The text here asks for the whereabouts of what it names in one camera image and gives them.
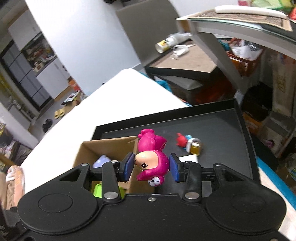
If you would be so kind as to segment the yellow slippers pair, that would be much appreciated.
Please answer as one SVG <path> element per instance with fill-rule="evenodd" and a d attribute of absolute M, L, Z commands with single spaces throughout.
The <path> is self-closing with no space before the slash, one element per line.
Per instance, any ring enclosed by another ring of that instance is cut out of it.
<path fill-rule="evenodd" d="M 61 109 L 55 111 L 54 118 L 55 118 L 55 120 L 57 120 L 58 118 L 62 118 L 65 114 L 66 114 L 65 108 L 61 108 Z"/>

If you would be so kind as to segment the lavender block toy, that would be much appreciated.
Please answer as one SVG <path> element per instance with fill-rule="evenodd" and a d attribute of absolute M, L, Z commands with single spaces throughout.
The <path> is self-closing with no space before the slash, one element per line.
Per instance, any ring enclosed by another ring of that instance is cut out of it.
<path fill-rule="evenodd" d="M 102 155 L 95 161 L 95 163 L 92 165 L 92 168 L 101 168 L 103 164 L 107 162 L 115 162 L 115 161 L 116 160 L 112 160 L 106 155 Z"/>

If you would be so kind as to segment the green block toy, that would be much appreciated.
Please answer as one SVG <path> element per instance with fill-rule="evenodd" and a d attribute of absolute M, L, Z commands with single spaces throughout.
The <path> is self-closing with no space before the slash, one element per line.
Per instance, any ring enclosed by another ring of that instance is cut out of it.
<path fill-rule="evenodd" d="M 121 183 L 118 184 L 119 185 L 119 191 L 120 191 L 120 194 L 121 194 L 121 198 L 124 198 L 125 195 L 126 195 L 126 191 L 127 189 L 124 188 Z M 98 184 L 96 184 L 94 186 L 94 189 L 93 189 L 93 195 L 97 198 L 102 198 L 102 183 L 99 182 Z"/>

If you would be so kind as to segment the black framed side board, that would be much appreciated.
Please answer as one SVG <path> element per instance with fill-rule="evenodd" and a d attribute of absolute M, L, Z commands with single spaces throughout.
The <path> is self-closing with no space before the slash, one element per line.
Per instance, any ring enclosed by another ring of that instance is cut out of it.
<path fill-rule="evenodd" d="M 189 52 L 178 59 L 172 59 L 172 53 L 172 50 L 166 51 L 145 66 L 147 74 L 162 77 L 184 77 L 201 81 L 222 74 L 211 58 L 197 45 L 190 47 Z"/>

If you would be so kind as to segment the black slippers pair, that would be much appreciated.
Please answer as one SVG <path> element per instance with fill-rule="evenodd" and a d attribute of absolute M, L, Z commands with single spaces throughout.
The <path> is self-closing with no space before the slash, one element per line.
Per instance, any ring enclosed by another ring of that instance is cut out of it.
<path fill-rule="evenodd" d="M 48 130 L 51 128 L 53 124 L 53 120 L 52 119 L 46 119 L 45 123 L 42 125 L 43 131 L 44 133 L 48 132 Z"/>

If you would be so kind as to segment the white USB charger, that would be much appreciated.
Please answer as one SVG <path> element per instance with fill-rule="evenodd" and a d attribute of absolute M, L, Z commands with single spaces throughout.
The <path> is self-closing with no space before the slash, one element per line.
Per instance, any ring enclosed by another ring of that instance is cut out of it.
<path fill-rule="evenodd" d="M 198 163 L 198 156 L 197 155 L 182 156 L 182 157 L 179 157 L 179 160 L 181 162 L 194 162 L 194 163 Z"/>

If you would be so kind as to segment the grey desk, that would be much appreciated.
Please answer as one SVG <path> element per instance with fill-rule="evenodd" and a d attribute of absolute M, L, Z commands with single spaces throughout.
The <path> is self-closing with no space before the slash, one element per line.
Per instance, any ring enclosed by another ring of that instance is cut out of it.
<path fill-rule="evenodd" d="M 295 58 L 295 21 L 280 11 L 223 5 L 175 20 L 178 32 L 190 36 L 241 93 L 247 91 L 248 83 L 218 43 L 216 35 L 247 40 Z"/>

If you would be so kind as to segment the white kitchen cabinet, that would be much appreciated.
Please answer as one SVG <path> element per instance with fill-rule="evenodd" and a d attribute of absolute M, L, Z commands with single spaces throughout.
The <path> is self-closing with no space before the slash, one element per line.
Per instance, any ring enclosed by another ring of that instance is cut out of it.
<path fill-rule="evenodd" d="M 32 67 L 36 79 L 49 96 L 56 99 L 68 88 L 70 74 L 44 37 L 31 12 L 26 10 L 8 31 Z"/>

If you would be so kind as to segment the red crab bottle toy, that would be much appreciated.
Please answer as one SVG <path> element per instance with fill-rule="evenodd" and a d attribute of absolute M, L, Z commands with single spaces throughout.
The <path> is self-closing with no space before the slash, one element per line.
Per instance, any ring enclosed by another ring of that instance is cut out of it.
<path fill-rule="evenodd" d="M 176 145 L 190 154 L 200 156 L 203 144 L 200 139 L 193 138 L 191 135 L 177 133 Z"/>

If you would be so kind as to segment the small cardboard box with magazines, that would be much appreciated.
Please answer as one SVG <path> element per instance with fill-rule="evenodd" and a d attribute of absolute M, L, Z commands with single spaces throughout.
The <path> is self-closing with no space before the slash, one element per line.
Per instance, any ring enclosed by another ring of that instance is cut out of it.
<path fill-rule="evenodd" d="M 81 102 L 81 91 L 76 91 L 71 93 L 62 103 L 61 105 L 67 108 L 73 108 L 79 105 Z"/>

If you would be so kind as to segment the white yellow plastic bottle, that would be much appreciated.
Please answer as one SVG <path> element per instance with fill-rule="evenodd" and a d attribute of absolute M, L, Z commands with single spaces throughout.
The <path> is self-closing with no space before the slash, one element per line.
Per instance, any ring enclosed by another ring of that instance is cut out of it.
<path fill-rule="evenodd" d="M 189 35 L 181 34 L 181 33 L 174 33 L 168 35 L 166 39 L 161 40 L 160 42 L 155 44 L 155 49 L 158 53 L 164 53 L 165 51 L 175 47 L 178 44 L 181 44 L 190 39 Z"/>

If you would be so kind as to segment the orange box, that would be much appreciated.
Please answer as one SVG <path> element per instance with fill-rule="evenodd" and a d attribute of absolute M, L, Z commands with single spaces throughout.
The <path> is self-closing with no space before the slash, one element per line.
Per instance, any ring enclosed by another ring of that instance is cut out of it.
<path fill-rule="evenodd" d="M 69 86 L 70 86 L 74 91 L 79 91 L 79 90 L 81 90 L 81 88 L 79 87 L 79 85 L 76 83 L 76 81 L 75 81 L 72 77 L 69 77 L 69 78 L 68 78 L 68 84 L 69 84 Z"/>

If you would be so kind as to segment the pink-hooded doll figurine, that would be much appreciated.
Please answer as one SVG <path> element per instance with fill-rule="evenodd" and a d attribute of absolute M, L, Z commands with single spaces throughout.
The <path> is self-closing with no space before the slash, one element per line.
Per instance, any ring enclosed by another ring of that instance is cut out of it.
<path fill-rule="evenodd" d="M 162 185 L 170 171 L 170 161 L 163 150 L 167 140 L 152 129 L 143 129 L 138 134 L 138 154 L 134 163 L 140 169 L 138 181 L 147 181 L 152 187 Z"/>

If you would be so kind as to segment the red plastic basket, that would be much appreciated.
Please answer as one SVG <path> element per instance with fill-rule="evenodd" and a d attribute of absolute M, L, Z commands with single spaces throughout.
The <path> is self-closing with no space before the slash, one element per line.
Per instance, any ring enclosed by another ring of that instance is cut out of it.
<path fill-rule="evenodd" d="M 233 38 L 227 55 L 241 76 L 249 77 L 259 65 L 265 48 L 253 42 Z"/>

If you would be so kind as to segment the black tray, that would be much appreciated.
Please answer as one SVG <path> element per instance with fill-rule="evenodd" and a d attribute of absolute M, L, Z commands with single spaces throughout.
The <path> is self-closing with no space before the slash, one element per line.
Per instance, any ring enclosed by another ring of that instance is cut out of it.
<path fill-rule="evenodd" d="M 198 157 L 202 167 L 211 168 L 221 163 L 260 181 L 253 143 L 235 99 L 99 124 L 92 139 L 136 136 L 145 128 L 166 138 L 166 155 L 187 156 L 188 153 L 176 145 L 176 138 L 178 133 L 191 135 L 202 142 Z"/>

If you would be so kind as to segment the white face mask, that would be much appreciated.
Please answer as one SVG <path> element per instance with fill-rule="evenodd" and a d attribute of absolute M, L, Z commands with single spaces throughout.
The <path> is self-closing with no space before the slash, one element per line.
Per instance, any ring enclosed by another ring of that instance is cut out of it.
<path fill-rule="evenodd" d="M 170 58 L 173 60 L 178 60 L 181 56 L 187 54 L 189 52 L 189 48 L 195 46 L 195 44 L 189 45 L 175 45 L 173 47 L 173 53 Z"/>

